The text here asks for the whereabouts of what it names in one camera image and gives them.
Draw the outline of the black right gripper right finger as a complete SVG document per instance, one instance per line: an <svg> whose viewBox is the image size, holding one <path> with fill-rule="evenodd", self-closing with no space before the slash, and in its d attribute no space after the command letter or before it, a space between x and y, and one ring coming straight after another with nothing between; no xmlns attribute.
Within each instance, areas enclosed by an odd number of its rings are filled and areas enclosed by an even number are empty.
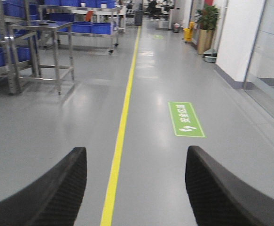
<svg viewBox="0 0 274 226"><path fill-rule="evenodd" d="M274 199L242 181L199 146L189 146L185 184L199 226L274 226Z"/></svg>

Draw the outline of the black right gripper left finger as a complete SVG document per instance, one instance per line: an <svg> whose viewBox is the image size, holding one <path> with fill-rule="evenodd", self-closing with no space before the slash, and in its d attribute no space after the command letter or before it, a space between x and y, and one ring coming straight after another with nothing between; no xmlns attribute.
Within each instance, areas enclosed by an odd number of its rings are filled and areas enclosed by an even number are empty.
<svg viewBox="0 0 274 226"><path fill-rule="evenodd" d="M36 181L0 201L0 226L72 226L87 181L85 147L75 147Z"/></svg>

